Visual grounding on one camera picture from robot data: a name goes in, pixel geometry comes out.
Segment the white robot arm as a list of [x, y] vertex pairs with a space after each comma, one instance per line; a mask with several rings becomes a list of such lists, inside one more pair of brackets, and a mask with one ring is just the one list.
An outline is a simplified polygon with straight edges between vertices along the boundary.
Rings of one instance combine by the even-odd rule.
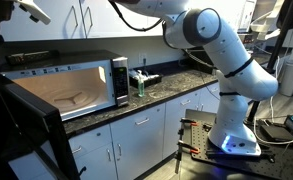
[[111, 0], [125, 8], [164, 21], [166, 43], [177, 49], [201, 47], [213, 65], [220, 88], [215, 123], [209, 141], [226, 154], [259, 156], [256, 136], [244, 124], [248, 98], [261, 101], [275, 95], [278, 81], [246, 51], [236, 31], [212, 8], [194, 0]]

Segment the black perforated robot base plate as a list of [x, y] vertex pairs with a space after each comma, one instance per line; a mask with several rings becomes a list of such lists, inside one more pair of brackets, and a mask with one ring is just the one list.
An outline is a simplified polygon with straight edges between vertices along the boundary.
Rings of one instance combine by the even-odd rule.
[[198, 126], [182, 123], [181, 139], [200, 153], [183, 151], [182, 180], [293, 180], [293, 145], [262, 144], [259, 157], [227, 155], [208, 141], [214, 113], [187, 109], [185, 118], [197, 121]]

